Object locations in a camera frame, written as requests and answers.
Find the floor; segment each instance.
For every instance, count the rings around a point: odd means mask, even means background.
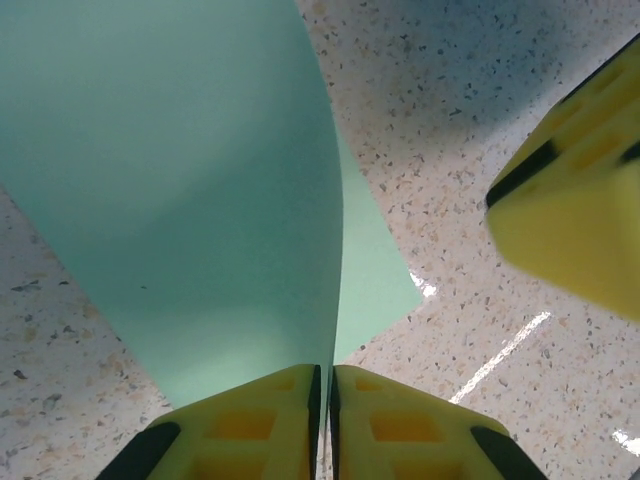
[[[640,324],[503,264],[483,196],[546,110],[638,32],[640,2],[298,3],[424,295],[347,363],[496,417],[552,479],[628,478]],[[94,478],[170,406],[1,193],[0,212],[0,478]]]

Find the black rubber pad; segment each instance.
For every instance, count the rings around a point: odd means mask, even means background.
[[[318,457],[318,436],[320,435],[320,408],[322,406],[322,376],[320,365],[313,368],[311,388],[309,389],[309,478],[316,478]]]
[[[96,480],[146,480],[180,434],[177,423],[167,422],[138,433]]]
[[[511,438],[486,427],[472,427],[471,434],[504,480],[547,480]]]
[[[631,145],[620,157],[622,163],[629,163],[633,160],[640,160],[640,140]]]
[[[331,394],[329,397],[329,418],[331,420],[331,455],[333,460],[333,479],[340,480],[340,390],[338,375],[333,369]]]
[[[549,166],[558,158],[559,154],[551,140],[540,145],[535,152],[525,158],[520,165],[511,170],[489,190],[486,198],[487,208],[494,206],[536,173]]]
[[[635,37],[633,37],[631,40],[629,40],[627,42],[627,44],[622,47],[620,50],[618,50],[611,58],[609,58],[606,62],[604,62],[602,65],[600,65],[600,67],[593,72],[591,75],[589,75],[587,78],[585,78],[582,83],[580,83],[580,85],[578,85],[576,88],[574,88],[573,90],[571,90],[571,93],[569,95],[567,95],[566,97],[564,97],[560,103],[564,103],[567,100],[569,100],[571,97],[573,97],[576,93],[578,93],[578,90],[580,90],[582,87],[584,87],[587,83],[589,83],[591,80],[593,80],[593,78],[598,75],[602,70],[604,70],[605,68],[607,68],[609,66],[609,64],[611,64],[611,62],[613,62],[616,58],[618,58],[620,55],[622,55],[624,53],[624,51],[629,48],[633,42],[635,42],[636,40],[638,40],[640,38],[640,33],[638,33]]]

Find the speckled floor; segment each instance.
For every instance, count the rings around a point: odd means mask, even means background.
[[[423,304],[347,362],[498,418],[550,478],[640,466],[640,328],[497,256],[483,196],[637,0],[299,0]],[[170,409],[0,194],[0,478],[89,479]]]

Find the green sheet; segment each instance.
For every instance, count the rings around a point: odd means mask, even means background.
[[[419,301],[292,1],[5,0],[0,42],[0,181],[174,406]]]

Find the yellow foam block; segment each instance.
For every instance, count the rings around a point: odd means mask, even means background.
[[[496,178],[500,253],[640,319],[640,35],[554,106]]]
[[[504,478],[470,430],[508,435],[491,418],[352,366],[335,367],[332,395],[340,480]]]
[[[310,480],[319,409],[320,367],[281,370],[163,415],[98,479]]]

